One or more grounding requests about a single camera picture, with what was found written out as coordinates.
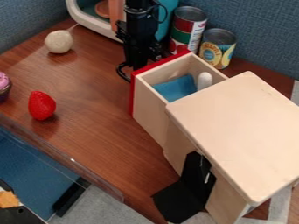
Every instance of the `wooden box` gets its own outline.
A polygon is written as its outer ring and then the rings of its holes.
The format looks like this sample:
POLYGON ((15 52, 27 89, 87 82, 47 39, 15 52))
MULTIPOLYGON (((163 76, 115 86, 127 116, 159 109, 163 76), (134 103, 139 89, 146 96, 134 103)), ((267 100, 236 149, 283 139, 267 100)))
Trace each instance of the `wooden box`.
POLYGON ((138 123, 162 146, 164 155, 178 174, 181 173, 185 155, 196 147, 165 113, 169 102, 152 86, 174 80, 185 74, 192 74, 197 81, 198 75, 208 72, 213 84, 228 79, 224 74, 207 64, 191 52, 182 52, 145 67, 132 74, 130 113, 138 123))
POLYGON ((206 209, 218 223, 234 223, 299 178, 299 108, 255 74, 228 79, 184 52, 133 73, 131 85, 131 115, 178 174, 192 151, 212 163, 217 181, 206 209), (174 102, 152 87, 202 72, 213 85, 174 102))

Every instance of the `white egg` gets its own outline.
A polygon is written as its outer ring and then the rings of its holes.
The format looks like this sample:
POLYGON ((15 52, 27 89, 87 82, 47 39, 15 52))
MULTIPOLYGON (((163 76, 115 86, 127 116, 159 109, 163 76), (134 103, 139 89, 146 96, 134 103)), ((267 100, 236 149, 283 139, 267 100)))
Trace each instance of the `white egg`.
POLYGON ((207 72, 203 72, 198 76, 198 91, 204 88, 208 88, 212 85, 212 75, 207 72))
POLYGON ((73 46, 69 31, 53 31, 45 38, 45 46, 51 53, 67 53, 73 46))

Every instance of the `gray wall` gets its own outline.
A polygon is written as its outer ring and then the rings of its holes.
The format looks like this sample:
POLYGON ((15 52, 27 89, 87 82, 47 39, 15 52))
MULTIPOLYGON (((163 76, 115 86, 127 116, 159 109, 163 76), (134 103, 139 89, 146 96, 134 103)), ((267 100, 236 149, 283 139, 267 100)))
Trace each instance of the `gray wall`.
POLYGON ((235 56, 299 80, 298 0, 182 0, 205 11, 211 27, 234 32, 235 56))
POLYGON ((65 0, 0 0, 0 53, 66 15, 65 0))

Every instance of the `red strawberry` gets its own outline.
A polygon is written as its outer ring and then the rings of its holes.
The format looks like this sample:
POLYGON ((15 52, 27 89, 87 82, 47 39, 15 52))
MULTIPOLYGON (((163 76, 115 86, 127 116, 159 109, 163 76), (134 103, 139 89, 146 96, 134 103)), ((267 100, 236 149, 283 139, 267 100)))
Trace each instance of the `red strawberry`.
POLYGON ((43 121, 52 116, 56 109, 56 102, 50 95, 40 91, 32 91, 29 98, 28 109, 37 120, 43 121))

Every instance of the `black mount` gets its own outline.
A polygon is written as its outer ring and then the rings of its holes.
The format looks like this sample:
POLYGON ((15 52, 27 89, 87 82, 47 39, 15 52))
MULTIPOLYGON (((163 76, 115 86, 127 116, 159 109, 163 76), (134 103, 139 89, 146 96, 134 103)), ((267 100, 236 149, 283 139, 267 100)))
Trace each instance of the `black mount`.
POLYGON ((123 42, 126 60, 116 72, 130 82, 122 69, 133 67, 133 70, 145 67, 148 60, 158 61, 162 58, 162 47, 156 40, 158 30, 159 6, 157 0, 127 0, 124 10, 127 22, 118 20, 116 37, 123 42))

